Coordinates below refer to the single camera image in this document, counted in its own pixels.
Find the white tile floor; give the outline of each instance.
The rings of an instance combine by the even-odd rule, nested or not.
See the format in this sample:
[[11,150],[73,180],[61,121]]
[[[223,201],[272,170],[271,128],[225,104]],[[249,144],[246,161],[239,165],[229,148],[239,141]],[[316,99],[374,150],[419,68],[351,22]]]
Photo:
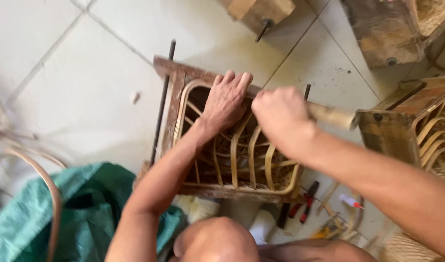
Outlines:
[[[218,73],[249,71],[266,88],[303,90],[309,83],[310,100],[353,110],[373,107],[403,79],[443,74],[427,61],[372,72],[339,0],[295,4],[292,15],[255,43],[255,34],[216,0],[0,0],[0,112],[70,165],[109,160],[136,172],[151,153],[162,88],[151,61],[167,55],[173,38],[178,61]],[[445,52],[438,62],[445,65]],[[141,99],[132,105],[135,92]],[[360,141],[358,132],[324,128]],[[30,176],[26,170],[0,183],[16,193]],[[318,196],[332,182],[311,170],[304,177],[304,188],[320,181]],[[340,187],[330,204],[346,219],[341,193],[350,191]],[[248,227],[256,208],[244,206],[256,207],[228,201],[223,213]],[[361,242],[383,221],[366,206]],[[326,217],[312,214],[302,227],[291,222],[295,233],[276,232],[273,241],[306,237]]]

